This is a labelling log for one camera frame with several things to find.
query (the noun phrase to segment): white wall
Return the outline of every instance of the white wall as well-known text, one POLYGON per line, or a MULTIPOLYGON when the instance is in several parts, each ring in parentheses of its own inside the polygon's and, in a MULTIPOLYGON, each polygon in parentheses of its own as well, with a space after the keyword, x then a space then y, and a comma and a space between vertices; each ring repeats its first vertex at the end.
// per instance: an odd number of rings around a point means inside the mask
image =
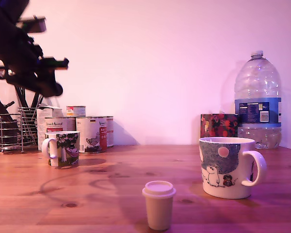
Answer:
POLYGON ((47 18, 33 35, 45 56, 70 60, 52 103, 113 115, 115 144, 196 144, 200 114, 234 113, 236 75, 264 50, 291 148, 291 0, 31 0, 33 14, 47 18))

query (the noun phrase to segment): wire basket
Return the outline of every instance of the wire basket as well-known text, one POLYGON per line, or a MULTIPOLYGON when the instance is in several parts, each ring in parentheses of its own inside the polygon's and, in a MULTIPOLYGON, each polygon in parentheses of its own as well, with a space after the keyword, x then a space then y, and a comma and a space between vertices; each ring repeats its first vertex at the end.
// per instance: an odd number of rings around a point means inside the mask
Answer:
POLYGON ((0 150, 15 150, 21 148, 21 130, 19 114, 0 115, 0 150), (5 120, 5 117, 16 117, 12 121, 5 120))
POLYGON ((23 146, 38 145, 37 108, 19 107, 23 146))

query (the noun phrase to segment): can label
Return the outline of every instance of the can label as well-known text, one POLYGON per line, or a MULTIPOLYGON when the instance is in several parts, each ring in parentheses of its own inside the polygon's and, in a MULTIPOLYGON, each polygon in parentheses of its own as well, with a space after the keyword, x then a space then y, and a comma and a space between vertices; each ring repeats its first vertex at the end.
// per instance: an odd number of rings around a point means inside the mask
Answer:
POLYGON ((281 127, 281 98, 235 100, 240 127, 281 127))
POLYGON ((85 106, 67 106, 67 116, 68 117, 84 117, 85 106))
POLYGON ((75 131, 75 117, 46 117, 46 133, 58 131, 75 131))
POLYGON ((113 117, 107 117, 107 147, 113 146, 113 117))
POLYGON ((80 152, 100 153, 107 150, 106 119, 102 117, 76 118, 80 131, 80 152))

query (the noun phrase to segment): cardboard box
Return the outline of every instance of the cardboard box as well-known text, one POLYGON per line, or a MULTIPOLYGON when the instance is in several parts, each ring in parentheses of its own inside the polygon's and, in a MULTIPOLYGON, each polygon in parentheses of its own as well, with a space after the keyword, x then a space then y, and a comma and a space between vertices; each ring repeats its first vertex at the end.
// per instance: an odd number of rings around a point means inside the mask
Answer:
POLYGON ((45 106, 43 108, 37 109, 38 150, 42 150, 42 142, 45 139, 45 133, 47 131, 45 118, 64 116, 61 108, 53 106, 45 106))
POLYGON ((237 114, 201 114, 200 137, 237 137, 237 114))

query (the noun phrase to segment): blue label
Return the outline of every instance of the blue label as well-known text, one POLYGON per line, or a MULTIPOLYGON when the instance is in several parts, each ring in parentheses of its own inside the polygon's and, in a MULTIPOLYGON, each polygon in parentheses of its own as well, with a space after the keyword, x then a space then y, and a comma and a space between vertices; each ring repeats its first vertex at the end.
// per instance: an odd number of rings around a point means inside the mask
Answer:
POLYGON ((235 113, 240 127, 281 127, 279 103, 281 98, 235 100, 235 113))

